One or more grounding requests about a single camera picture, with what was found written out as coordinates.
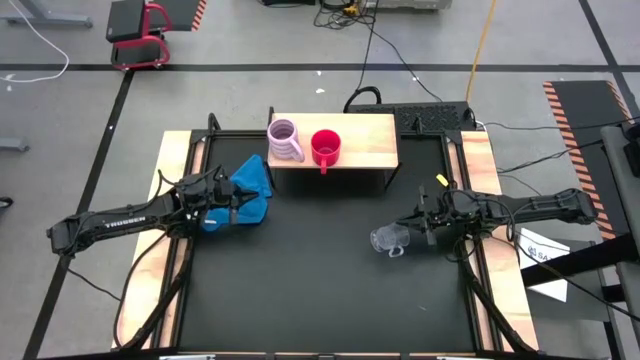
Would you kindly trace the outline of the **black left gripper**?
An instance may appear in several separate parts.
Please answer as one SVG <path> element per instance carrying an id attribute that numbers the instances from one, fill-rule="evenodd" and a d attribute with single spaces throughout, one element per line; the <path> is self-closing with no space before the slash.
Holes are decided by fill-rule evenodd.
<path id="1" fill-rule="evenodd" d="M 210 210 L 228 208 L 234 196 L 236 206 L 257 200 L 259 192 L 234 184 L 222 167 L 183 177 L 174 185 L 186 212 L 204 224 Z"/>

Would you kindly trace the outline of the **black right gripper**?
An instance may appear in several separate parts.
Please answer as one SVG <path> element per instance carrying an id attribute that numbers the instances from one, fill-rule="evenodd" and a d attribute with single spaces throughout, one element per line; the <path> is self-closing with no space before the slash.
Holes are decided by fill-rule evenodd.
<path id="1" fill-rule="evenodd" d="M 470 190 L 445 189 L 434 200 L 421 192 L 417 213 L 401 217 L 397 223 L 424 234 L 429 245 L 448 245 L 479 233 L 480 204 Z"/>

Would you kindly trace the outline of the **clear plastic mug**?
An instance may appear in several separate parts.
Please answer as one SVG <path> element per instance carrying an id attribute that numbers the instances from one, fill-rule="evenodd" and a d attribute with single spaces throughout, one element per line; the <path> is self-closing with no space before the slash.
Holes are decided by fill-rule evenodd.
<path id="1" fill-rule="evenodd" d="M 370 242 L 376 252 L 386 252 L 390 258 L 400 257 L 410 243 L 409 229 L 391 223 L 373 230 L 370 234 Z"/>

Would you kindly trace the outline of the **pink collapsible silicone cup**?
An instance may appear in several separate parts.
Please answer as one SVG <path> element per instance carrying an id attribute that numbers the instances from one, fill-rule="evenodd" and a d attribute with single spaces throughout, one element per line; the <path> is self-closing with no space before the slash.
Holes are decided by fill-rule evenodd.
<path id="1" fill-rule="evenodd" d="M 301 148 L 296 125 L 289 119 L 277 119 L 267 129 L 271 153 L 281 160 L 303 162 L 304 151 Z"/>

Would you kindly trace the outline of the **red plastic mug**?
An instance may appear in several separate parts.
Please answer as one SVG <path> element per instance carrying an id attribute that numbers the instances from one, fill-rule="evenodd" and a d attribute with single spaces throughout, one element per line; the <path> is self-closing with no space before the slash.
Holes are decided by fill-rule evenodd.
<path id="1" fill-rule="evenodd" d="M 328 168 L 335 165 L 340 156 L 341 138 L 332 130 L 323 129 L 311 138 L 311 154 L 322 175 L 326 175 Z"/>

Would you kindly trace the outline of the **wooden shelf with black legs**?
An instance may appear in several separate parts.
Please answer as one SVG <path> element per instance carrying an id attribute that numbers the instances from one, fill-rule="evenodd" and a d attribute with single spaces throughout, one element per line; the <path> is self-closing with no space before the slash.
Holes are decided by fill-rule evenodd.
<path id="1" fill-rule="evenodd" d="M 289 119 L 298 129 L 299 143 L 305 154 L 303 162 L 281 160 L 270 151 L 267 163 L 271 168 L 318 169 L 312 159 L 311 138 L 323 129 L 335 131 L 341 138 L 338 162 L 329 169 L 383 170 L 389 185 L 397 174 L 400 162 L 397 153 L 395 118 L 392 114 L 368 113 L 273 113 L 269 125 L 277 119 Z"/>

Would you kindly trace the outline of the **blue cloth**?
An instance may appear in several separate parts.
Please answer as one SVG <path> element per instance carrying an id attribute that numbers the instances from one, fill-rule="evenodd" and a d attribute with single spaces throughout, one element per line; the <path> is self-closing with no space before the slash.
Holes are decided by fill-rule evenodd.
<path id="1" fill-rule="evenodd" d="M 245 189 L 260 193 L 257 200 L 244 206 L 234 208 L 216 208 L 208 212 L 205 223 L 201 228 L 205 232 L 215 232 L 226 225 L 259 224 L 265 218 L 268 209 L 268 199 L 272 197 L 272 190 L 263 166 L 263 159 L 259 155 L 252 155 L 231 176 L 231 181 Z"/>

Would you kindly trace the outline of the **light wood side panel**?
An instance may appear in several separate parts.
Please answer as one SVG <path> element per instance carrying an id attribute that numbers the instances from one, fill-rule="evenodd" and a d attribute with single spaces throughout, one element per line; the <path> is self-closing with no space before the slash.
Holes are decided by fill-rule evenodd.
<path id="1" fill-rule="evenodd" d="M 204 140 L 194 140 L 190 131 L 166 131 L 158 152 L 156 168 L 171 181 L 201 169 Z M 171 239 L 160 230 L 137 236 L 126 293 L 117 311 L 113 344 L 123 345 L 151 314 L 184 262 L 188 241 Z"/>
<path id="2" fill-rule="evenodd" d="M 462 149 L 472 190 L 501 194 L 494 154 L 486 132 L 464 131 Z M 539 349 L 517 251 L 506 240 L 506 228 L 499 227 L 483 241 L 493 301 L 522 340 Z"/>

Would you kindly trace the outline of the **black perforated case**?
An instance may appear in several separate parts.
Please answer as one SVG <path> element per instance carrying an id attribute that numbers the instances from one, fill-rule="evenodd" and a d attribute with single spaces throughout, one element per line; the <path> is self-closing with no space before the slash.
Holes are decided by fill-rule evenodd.
<path id="1" fill-rule="evenodd" d="M 352 104 L 346 113 L 392 114 L 401 132 L 473 131 L 475 114 L 467 102 Z"/>

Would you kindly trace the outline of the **white paper sign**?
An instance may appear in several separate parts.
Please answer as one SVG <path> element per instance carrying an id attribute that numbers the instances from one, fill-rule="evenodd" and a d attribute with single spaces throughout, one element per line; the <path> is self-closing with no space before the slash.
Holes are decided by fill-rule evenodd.
<path id="1" fill-rule="evenodd" d="M 546 262 L 570 253 L 569 246 L 546 238 L 529 229 L 522 228 L 519 234 L 518 255 L 521 270 L 532 267 L 538 262 Z M 567 301 L 568 283 L 566 280 L 554 280 L 535 286 L 527 285 L 527 288 L 563 303 Z"/>

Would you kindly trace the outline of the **black beam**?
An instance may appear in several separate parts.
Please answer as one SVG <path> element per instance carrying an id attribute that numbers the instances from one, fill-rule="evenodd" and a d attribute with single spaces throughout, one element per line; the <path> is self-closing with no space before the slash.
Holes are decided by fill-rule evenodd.
<path id="1" fill-rule="evenodd" d="M 640 250 L 633 236 L 628 233 L 567 255 L 536 263 L 522 270 L 521 274 L 524 285 L 529 287 L 625 261 L 639 260 Z"/>

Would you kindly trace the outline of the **hazard striped black mat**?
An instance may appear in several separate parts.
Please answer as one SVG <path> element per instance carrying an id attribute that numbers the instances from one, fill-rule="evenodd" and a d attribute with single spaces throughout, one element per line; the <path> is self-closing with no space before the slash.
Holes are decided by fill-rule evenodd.
<path id="1" fill-rule="evenodd" d="M 166 0 L 173 31 L 197 31 L 202 23 L 207 0 Z"/>
<path id="2" fill-rule="evenodd" d="M 545 81 L 548 104 L 581 189 L 598 212 L 601 237 L 630 231 L 613 165 L 629 165 L 624 149 L 637 141 L 628 135 L 635 118 L 610 81 Z"/>

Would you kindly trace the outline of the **red and black step stool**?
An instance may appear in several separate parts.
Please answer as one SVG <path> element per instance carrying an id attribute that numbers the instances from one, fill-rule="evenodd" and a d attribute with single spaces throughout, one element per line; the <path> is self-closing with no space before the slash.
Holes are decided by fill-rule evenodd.
<path id="1" fill-rule="evenodd" d="M 164 33 L 171 29 L 162 5 L 145 0 L 113 1 L 105 35 L 112 44 L 111 64 L 123 71 L 162 67 L 170 60 Z"/>

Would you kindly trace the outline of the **silver box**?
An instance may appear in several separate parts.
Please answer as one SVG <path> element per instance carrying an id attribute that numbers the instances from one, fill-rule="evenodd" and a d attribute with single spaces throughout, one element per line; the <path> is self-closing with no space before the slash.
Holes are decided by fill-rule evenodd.
<path id="1" fill-rule="evenodd" d="M 366 8 L 439 11 L 449 9 L 453 0 L 361 0 Z"/>

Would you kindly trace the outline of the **grey table leg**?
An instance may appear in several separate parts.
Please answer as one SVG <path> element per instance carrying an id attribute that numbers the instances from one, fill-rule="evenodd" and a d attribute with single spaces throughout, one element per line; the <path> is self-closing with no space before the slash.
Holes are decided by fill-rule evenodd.
<path id="1" fill-rule="evenodd" d="M 93 27 L 90 17 L 77 14 L 55 13 L 47 9 L 40 0 L 7 0 L 14 8 L 13 14 L 0 14 L 0 20 L 9 24 Z"/>

